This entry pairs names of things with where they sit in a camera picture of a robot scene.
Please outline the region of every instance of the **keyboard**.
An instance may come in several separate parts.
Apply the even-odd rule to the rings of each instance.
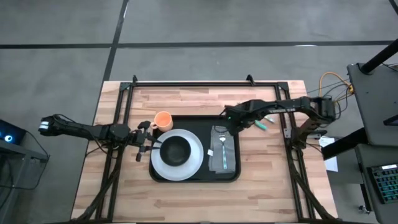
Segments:
[[[383,204],[398,202],[398,164],[368,168]]]

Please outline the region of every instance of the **white paper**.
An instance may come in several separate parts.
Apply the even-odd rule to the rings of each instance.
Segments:
[[[334,138],[326,138],[326,137],[321,137],[319,139],[319,145],[322,147],[325,147],[331,143],[334,143],[335,139]],[[338,172],[338,167],[337,167],[337,158],[332,157],[328,160],[325,160],[325,165],[326,165],[326,170],[328,171],[333,171],[333,172]]]

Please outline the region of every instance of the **gray napkin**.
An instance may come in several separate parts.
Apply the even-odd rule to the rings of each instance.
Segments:
[[[215,171],[216,174],[225,174],[235,172],[235,148],[234,138],[230,135],[226,127],[213,126],[211,127],[210,149],[213,151],[213,156],[209,156],[209,170]],[[224,150],[226,158],[226,169],[224,169],[223,162],[223,142],[220,137],[224,137]]]

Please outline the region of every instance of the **wooden table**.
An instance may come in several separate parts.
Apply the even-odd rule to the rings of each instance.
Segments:
[[[303,81],[288,83],[292,98],[306,95]],[[95,124],[113,122],[119,84],[104,83]],[[141,121],[152,121],[159,111],[169,111],[171,114],[219,114],[224,105],[235,105],[255,98],[275,100],[275,90],[271,87],[135,88],[129,127],[136,129]],[[275,124],[262,121],[268,126],[267,131],[252,126],[239,133],[242,171],[237,181],[228,184],[155,182],[148,172],[150,153],[147,152],[141,162],[136,162],[137,148],[127,147],[114,222],[297,221],[280,120],[277,114],[271,116]],[[295,117],[297,125],[307,119],[300,113],[296,113]],[[88,150],[96,147],[91,142]],[[98,150],[85,159],[72,218],[79,216],[98,193],[105,158],[106,155]],[[322,155],[308,148],[304,150],[304,159],[311,190],[328,212],[337,217]],[[305,217],[308,217],[301,190],[300,198]],[[108,211],[108,200],[105,200],[104,216]]]

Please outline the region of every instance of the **black bowl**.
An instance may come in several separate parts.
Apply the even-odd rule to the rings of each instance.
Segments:
[[[180,136],[172,136],[164,140],[160,146],[160,158],[169,166],[180,166],[189,159],[191,146]]]

